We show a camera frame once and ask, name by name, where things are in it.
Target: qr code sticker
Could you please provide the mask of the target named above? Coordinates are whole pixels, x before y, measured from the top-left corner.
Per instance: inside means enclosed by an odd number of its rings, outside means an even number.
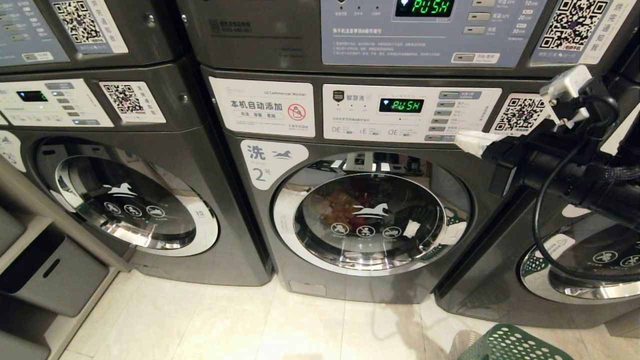
[[[526,135],[547,116],[550,116],[549,108],[539,95],[511,94],[498,114],[491,133]]]
[[[540,42],[540,49],[582,51],[609,1],[563,0]]]
[[[62,1],[52,5],[76,44],[107,42],[85,1]]]
[[[131,85],[103,85],[102,87],[119,113],[145,113],[145,109],[140,104],[140,99]]]

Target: washing machine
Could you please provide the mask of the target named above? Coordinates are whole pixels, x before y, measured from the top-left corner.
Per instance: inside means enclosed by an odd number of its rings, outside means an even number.
[[[189,51],[172,1],[0,0],[0,73],[148,65]]]
[[[551,78],[605,74],[636,0],[177,0],[200,62],[221,69]]]
[[[282,286],[406,304],[504,203],[457,131],[489,131],[507,99],[544,84],[202,72]]]
[[[144,274],[259,286],[272,266],[191,58],[10,75],[0,153]]]
[[[640,83],[610,74],[610,94],[625,119],[601,150],[615,154],[638,121]],[[532,214],[537,192],[506,206],[481,241],[435,291],[444,310],[495,322],[551,328],[590,328],[640,307],[640,282],[587,281],[552,268],[537,251]],[[640,233],[546,194],[540,215],[545,247],[564,266],[587,274],[640,272]]]

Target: button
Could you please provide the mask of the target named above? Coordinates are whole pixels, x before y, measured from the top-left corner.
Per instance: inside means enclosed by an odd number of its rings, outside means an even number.
[[[482,35],[484,34],[484,26],[465,26],[463,34],[466,35]]]
[[[495,0],[474,0],[473,6],[495,6]]]
[[[489,21],[491,13],[469,13],[467,21]]]
[[[476,58],[476,54],[454,54],[454,63],[472,63]]]
[[[449,116],[451,115],[451,110],[436,110],[433,114],[436,116]]]
[[[437,108],[453,108],[456,105],[455,101],[438,101]]]
[[[438,96],[438,99],[457,99],[460,97],[460,93],[459,92],[446,92],[443,91],[440,93],[440,96]]]

